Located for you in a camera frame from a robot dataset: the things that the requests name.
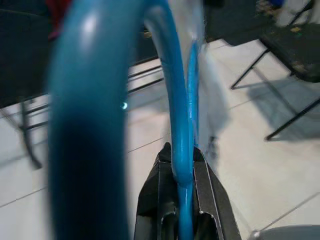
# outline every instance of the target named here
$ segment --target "red object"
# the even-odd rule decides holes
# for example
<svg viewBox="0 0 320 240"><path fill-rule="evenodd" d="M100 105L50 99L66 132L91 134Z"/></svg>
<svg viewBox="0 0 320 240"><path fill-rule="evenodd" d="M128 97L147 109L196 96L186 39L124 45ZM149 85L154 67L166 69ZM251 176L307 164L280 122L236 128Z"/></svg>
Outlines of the red object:
<svg viewBox="0 0 320 240"><path fill-rule="evenodd" d="M64 19L65 13L67 12L71 1L72 0L45 0L46 5L48 6L51 12L54 26L54 31L50 33L48 37L50 40L55 39L57 36L59 36L61 23Z"/></svg>

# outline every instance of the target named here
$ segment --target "floor tile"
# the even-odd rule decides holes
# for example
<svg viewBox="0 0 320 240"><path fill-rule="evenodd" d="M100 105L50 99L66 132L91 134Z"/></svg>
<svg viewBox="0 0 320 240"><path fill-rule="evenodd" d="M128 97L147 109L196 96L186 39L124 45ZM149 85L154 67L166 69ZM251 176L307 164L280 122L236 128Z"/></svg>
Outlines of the floor tile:
<svg viewBox="0 0 320 240"><path fill-rule="evenodd" d="M247 220L242 216L242 213L233 202L231 202L231 206L241 238L242 240L247 240L253 230L250 228Z"/></svg>
<svg viewBox="0 0 320 240"><path fill-rule="evenodd" d="M304 131L301 119L281 134L281 140L266 142L274 130L266 118L279 126L290 115L271 94L239 105L230 111L230 125L218 140L218 175L231 201L251 229L266 226L320 188L319 139Z"/></svg>
<svg viewBox="0 0 320 240"><path fill-rule="evenodd" d="M41 190L0 208L0 238L50 240L47 192Z"/></svg>

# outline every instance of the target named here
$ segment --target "white tile floor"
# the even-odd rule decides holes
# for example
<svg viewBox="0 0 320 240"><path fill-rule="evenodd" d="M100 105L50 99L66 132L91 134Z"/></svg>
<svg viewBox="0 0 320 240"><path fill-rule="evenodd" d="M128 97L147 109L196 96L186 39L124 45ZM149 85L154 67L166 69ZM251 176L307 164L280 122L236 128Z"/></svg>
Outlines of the white tile floor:
<svg viewBox="0 0 320 240"><path fill-rule="evenodd" d="M290 112L254 72L241 82L242 88L229 90L263 47L257 41L236 47L216 41L209 49L217 60L232 119L219 136L216 169L242 238L264 228L320 225L320 109L284 130L274 141L265 142L264 137L288 120ZM271 55L257 67L297 110L319 95L319 86L288 78L288 71ZM150 80L148 76L141 81ZM35 105L46 101L41 97ZM170 138L164 82L132 94L128 106L126 171L133 233L140 189L157 153ZM16 105L8 110L19 117ZM45 118L43 113L33 121ZM32 134L37 154L44 159L46 130L36 129ZM0 239L51 239L45 176L45 167L36 171L31 168L19 134L0 115Z"/></svg>

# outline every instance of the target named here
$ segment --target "chair seat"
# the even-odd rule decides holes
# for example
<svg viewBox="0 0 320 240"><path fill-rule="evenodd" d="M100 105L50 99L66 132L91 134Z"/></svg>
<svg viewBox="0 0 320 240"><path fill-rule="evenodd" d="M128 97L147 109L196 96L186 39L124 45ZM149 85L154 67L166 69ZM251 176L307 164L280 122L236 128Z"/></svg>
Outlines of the chair seat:
<svg viewBox="0 0 320 240"><path fill-rule="evenodd" d="M272 26L260 41L298 78L320 82L320 25Z"/></svg>

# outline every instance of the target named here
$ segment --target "blue metal tube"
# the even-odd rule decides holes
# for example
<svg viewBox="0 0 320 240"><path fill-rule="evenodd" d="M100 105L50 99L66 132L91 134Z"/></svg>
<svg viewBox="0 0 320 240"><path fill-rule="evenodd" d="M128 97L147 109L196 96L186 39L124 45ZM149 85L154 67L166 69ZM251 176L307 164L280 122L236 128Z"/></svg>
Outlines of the blue metal tube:
<svg viewBox="0 0 320 240"><path fill-rule="evenodd" d="M189 63L187 69L187 97L188 97L188 117L190 119L190 136L197 147L199 143L199 111L198 111L198 46L193 42L190 50Z"/></svg>
<svg viewBox="0 0 320 240"><path fill-rule="evenodd" d="M166 0L77 0L49 71L48 181L56 238L128 239L122 104L143 20L166 80L179 239L193 239L193 162L181 50Z"/></svg>

